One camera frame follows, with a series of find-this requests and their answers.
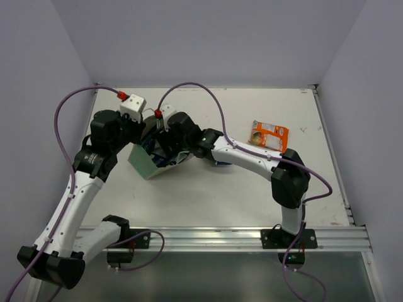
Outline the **blue white snack packet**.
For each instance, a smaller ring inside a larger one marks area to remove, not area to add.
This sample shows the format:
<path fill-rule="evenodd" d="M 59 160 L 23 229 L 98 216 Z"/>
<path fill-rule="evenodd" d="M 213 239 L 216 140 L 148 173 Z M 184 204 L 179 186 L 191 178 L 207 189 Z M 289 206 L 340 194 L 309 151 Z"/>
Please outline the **blue white snack packet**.
<path fill-rule="evenodd" d="M 231 165 L 231 163 L 216 160 L 216 161 L 215 161 L 215 165 L 216 165 L 216 166 L 220 166 L 220 167 L 221 167 L 221 166 L 224 167 L 224 166 Z"/>
<path fill-rule="evenodd" d="M 184 162 L 185 160 L 189 159 L 191 154 L 187 151 L 181 151 L 172 157 L 168 157 L 165 154 L 159 154 L 156 152 L 152 152 L 150 155 L 153 163 L 157 168 L 164 168 L 175 166 Z"/>

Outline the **dark blue snack packet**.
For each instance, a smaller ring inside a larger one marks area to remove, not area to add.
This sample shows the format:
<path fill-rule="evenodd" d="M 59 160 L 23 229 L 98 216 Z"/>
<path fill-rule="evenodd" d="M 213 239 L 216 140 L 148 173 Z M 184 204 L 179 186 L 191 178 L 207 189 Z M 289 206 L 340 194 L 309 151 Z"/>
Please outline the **dark blue snack packet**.
<path fill-rule="evenodd" d="M 147 152 L 151 153 L 156 145 L 155 139 L 156 131 L 149 131 L 147 132 L 144 137 L 140 141 L 140 146 Z"/>

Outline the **green paper gift bag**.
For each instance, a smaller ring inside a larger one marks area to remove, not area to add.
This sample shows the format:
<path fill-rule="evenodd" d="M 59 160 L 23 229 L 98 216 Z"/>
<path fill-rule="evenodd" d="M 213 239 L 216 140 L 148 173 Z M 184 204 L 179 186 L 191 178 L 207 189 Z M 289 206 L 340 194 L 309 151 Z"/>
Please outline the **green paper gift bag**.
<path fill-rule="evenodd" d="M 159 133 L 159 131 L 162 128 L 158 128 L 156 125 L 156 117 L 154 115 L 150 115 L 148 117 L 145 118 L 145 130 L 142 134 L 141 139 L 144 137 L 144 135 L 151 131 L 156 131 L 156 135 L 155 135 L 155 139 L 156 139 L 156 145 L 155 148 L 152 152 L 156 152 L 159 154 L 165 154 L 162 151 L 162 148 L 159 146 L 158 142 L 157 142 L 157 134 Z M 172 169 L 174 167 L 177 167 L 181 164 L 184 164 L 185 162 L 189 161 L 193 155 L 190 155 L 189 159 L 185 160 L 184 162 L 175 165 L 175 166 L 170 166 L 170 167 L 164 167 L 164 168 L 157 168 L 155 166 L 155 164 L 153 163 L 152 159 L 151 159 L 151 153 L 147 153 L 141 146 L 140 146 L 140 142 L 138 144 L 135 144 L 132 147 L 132 150 L 130 152 L 130 155 L 128 156 L 128 162 L 130 163 L 130 165 L 145 179 L 151 179 L 154 176 L 157 176 L 158 174 L 161 174 L 163 172 L 167 172 L 169 169 Z"/>

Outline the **orange snack packet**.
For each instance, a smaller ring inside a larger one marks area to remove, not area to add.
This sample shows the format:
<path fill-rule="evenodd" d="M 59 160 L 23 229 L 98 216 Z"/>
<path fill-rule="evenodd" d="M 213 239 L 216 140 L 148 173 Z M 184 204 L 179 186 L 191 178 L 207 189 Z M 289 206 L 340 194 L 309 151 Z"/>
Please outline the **orange snack packet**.
<path fill-rule="evenodd" d="M 258 147 L 285 152 L 288 145 L 289 129 L 284 126 L 253 121 L 248 142 Z"/>

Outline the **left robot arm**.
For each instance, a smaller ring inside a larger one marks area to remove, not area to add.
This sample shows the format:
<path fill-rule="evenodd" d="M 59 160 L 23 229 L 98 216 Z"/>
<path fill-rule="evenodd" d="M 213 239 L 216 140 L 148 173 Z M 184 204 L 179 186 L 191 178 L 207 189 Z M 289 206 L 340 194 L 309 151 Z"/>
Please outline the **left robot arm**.
<path fill-rule="evenodd" d="M 117 164 L 118 153 L 129 143 L 140 141 L 145 123 L 140 112 L 110 109 L 95 113 L 91 133 L 85 137 L 72 165 L 74 178 L 50 222 L 31 246 L 17 254 L 31 277 L 56 286 L 75 287 L 86 265 L 110 245 L 126 246 L 131 239 L 129 221 L 108 215 L 100 225 L 81 239 L 76 235 L 89 205 Z"/>

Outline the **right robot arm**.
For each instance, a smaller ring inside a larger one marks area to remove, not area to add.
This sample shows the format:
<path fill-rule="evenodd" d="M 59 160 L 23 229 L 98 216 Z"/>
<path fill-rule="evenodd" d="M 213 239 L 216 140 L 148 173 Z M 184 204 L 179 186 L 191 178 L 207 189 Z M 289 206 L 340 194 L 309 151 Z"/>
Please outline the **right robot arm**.
<path fill-rule="evenodd" d="M 167 144 L 163 150 L 184 151 L 199 159 L 236 165 L 268 180 L 272 197 L 281 206 L 281 241 L 288 247 L 302 241 L 302 201 L 310 176 L 296 151 L 247 151 L 244 143 L 227 139 L 221 131 L 201 130 L 185 112 L 158 110 L 154 115 L 162 127 L 162 141 Z"/>

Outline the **black left base bracket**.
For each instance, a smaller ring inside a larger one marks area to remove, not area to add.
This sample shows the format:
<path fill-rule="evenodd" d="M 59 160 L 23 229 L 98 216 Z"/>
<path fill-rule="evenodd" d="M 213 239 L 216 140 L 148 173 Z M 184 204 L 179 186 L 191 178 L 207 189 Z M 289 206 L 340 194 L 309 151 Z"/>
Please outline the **black left base bracket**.
<path fill-rule="evenodd" d="M 130 229 L 128 237 L 137 236 L 130 242 L 125 243 L 123 246 L 125 248 L 136 250 L 136 249 L 148 249 L 150 244 L 150 232 L 145 232 L 146 229 Z"/>

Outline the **black base bracket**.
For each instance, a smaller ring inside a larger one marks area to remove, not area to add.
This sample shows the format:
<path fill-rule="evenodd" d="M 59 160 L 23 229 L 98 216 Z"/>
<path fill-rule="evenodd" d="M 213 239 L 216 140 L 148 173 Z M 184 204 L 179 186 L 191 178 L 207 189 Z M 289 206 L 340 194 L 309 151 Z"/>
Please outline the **black base bracket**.
<path fill-rule="evenodd" d="M 130 242 L 125 243 L 123 246 L 125 248 L 136 250 L 136 249 L 148 249 L 150 244 L 150 232 L 145 232 L 146 229 L 130 229 L 128 237 L 137 236 Z"/>
<path fill-rule="evenodd" d="M 260 230 L 260 239 L 263 249 L 287 249 L 296 238 L 281 228 Z M 300 238 L 293 244 L 292 249 L 317 249 L 318 243 L 313 229 L 305 229 Z"/>

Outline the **black right base bracket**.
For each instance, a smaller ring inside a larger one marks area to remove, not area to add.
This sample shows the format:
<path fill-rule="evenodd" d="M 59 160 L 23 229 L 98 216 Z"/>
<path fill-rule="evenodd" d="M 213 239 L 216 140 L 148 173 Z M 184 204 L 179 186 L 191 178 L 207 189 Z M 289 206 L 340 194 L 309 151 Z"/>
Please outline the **black right base bracket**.
<path fill-rule="evenodd" d="M 260 230 L 260 239 L 263 249 L 287 249 L 296 238 L 281 228 Z M 305 229 L 300 238 L 293 244 L 292 249 L 317 249 L 318 243 L 313 229 Z"/>

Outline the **aluminium mounting rail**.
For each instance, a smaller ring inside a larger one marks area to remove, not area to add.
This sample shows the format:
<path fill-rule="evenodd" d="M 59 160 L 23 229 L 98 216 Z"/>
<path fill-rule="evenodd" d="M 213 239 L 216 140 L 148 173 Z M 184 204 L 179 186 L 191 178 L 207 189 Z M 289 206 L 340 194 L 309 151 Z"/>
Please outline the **aluminium mounting rail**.
<path fill-rule="evenodd" d="M 150 235 L 148 249 L 136 252 L 284 252 L 285 249 L 263 249 L 260 230 L 264 227 L 151 227 L 161 233 Z M 317 249 L 294 249 L 294 252 L 371 252 L 372 245 L 366 228 L 336 226 L 314 228 Z"/>

